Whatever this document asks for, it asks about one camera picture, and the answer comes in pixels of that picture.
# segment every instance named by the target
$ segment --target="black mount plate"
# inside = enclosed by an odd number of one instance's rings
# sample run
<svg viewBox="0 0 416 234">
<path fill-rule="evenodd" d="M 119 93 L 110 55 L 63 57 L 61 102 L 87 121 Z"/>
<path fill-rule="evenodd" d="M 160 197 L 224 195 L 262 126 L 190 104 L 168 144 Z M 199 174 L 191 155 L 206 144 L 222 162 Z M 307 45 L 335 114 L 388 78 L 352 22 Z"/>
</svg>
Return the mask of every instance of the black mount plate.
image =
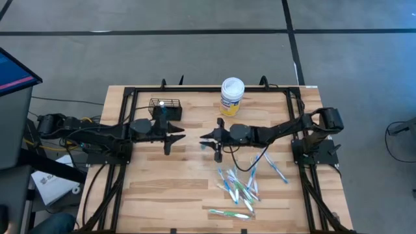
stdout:
<svg viewBox="0 0 416 234">
<path fill-rule="evenodd" d="M 319 144 L 316 152 L 305 156 L 302 147 L 302 140 L 292 140 L 293 159 L 296 164 L 338 164 L 338 156 L 334 149 L 335 145 L 333 144 L 333 140 L 323 140 Z"/>
</svg>

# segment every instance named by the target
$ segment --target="black wire basket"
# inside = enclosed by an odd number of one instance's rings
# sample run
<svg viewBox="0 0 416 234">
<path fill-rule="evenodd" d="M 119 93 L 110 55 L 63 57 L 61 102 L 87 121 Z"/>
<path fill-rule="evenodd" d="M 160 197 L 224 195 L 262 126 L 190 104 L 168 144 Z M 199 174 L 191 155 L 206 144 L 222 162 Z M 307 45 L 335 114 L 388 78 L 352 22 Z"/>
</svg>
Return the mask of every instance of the black wire basket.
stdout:
<svg viewBox="0 0 416 234">
<path fill-rule="evenodd" d="M 151 98 L 149 102 L 149 113 L 151 117 L 155 119 L 162 114 L 162 108 L 160 102 L 164 102 L 166 107 L 166 119 L 172 121 L 181 121 L 182 119 L 182 106 L 178 99 L 163 99 L 163 98 Z"/>
</svg>

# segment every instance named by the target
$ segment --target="computer monitor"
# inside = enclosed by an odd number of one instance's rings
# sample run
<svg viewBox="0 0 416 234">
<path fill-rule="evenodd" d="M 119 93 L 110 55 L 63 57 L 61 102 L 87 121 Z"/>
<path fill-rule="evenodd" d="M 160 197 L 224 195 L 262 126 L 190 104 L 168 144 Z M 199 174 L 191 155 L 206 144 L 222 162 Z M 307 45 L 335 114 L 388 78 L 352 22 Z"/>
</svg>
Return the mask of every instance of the computer monitor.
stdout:
<svg viewBox="0 0 416 234">
<path fill-rule="evenodd" d="M 0 47 L 0 97 L 42 83 L 42 79 Z"/>
</svg>

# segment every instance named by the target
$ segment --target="wooden table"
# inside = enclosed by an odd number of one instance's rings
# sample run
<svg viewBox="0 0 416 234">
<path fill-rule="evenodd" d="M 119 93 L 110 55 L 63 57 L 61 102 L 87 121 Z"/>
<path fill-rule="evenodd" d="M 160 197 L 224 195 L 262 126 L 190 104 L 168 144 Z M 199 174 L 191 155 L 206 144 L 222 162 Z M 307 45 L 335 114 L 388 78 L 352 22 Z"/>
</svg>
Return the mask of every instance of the wooden table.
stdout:
<svg viewBox="0 0 416 234">
<path fill-rule="evenodd" d="M 322 106 L 316 87 L 300 87 L 300 90 L 305 112 Z M 102 124 L 117 124 L 123 91 L 124 86 L 109 87 Z M 309 233 L 298 167 L 293 162 L 290 147 L 292 136 L 276 140 L 268 149 L 269 155 L 289 180 L 288 185 L 265 160 L 259 161 L 256 178 L 262 201 L 253 205 L 256 215 L 252 220 L 242 221 L 208 213 L 209 209 L 219 209 L 248 214 L 248 210 L 241 202 L 235 205 L 227 192 L 216 187 L 221 180 L 216 171 L 218 164 L 214 162 L 214 152 L 209 148 L 202 150 L 199 137 L 216 127 L 218 117 L 225 120 L 226 129 L 235 123 L 270 127 L 286 122 L 289 113 L 284 94 L 245 93 L 240 111 L 234 117 L 220 114 L 218 93 L 139 93 L 137 107 L 147 106 L 150 98 L 180 99 L 182 120 L 172 123 L 184 128 L 187 136 L 174 144 L 169 156 L 163 154 L 162 143 L 135 144 L 125 173 L 117 233 L 168 233 L 170 228 L 177 228 L 178 233 L 240 233 L 241 229 L 247 229 L 249 233 Z M 140 109 L 135 118 L 151 116 L 147 109 Z M 239 165 L 247 168 L 250 158 L 258 152 L 260 149 L 245 147 L 235 155 Z M 223 169 L 233 168 L 231 155 L 225 153 L 223 163 L 219 165 Z M 85 188 L 90 186 L 98 168 L 93 166 L 89 169 Z M 108 166 L 94 183 L 86 207 L 87 219 L 102 201 L 107 172 Z M 249 175 L 241 172 L 238 176 L 246 181 Z M 332 212 L 337 213 L 341 223 L 352 229 L 339 174 L 329 166 L 320 165 L 318 176 L 323 200 Z M 312 201 L 312 204 L 319 229 L 317 207 L 315 202 Z M 78 223 L 81 223 L 82 212 L 81 206 Z M 112 204 L 107 211 L 106 228 L 110 226 L 111 213 Z"/>
</svg>

